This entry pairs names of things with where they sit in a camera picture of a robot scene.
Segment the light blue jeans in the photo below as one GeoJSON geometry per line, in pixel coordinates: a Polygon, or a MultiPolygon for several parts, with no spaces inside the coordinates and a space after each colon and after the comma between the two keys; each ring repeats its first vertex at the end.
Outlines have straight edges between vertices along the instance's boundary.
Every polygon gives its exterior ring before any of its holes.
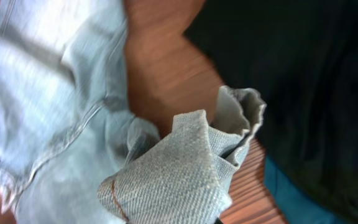
{"type": "Polygon", "coordinates": [[[219,89],[172,131],[129,109],[122,1],[0,2],[1,210],[18,223],[214,223],[263,122],[219,89]]]}

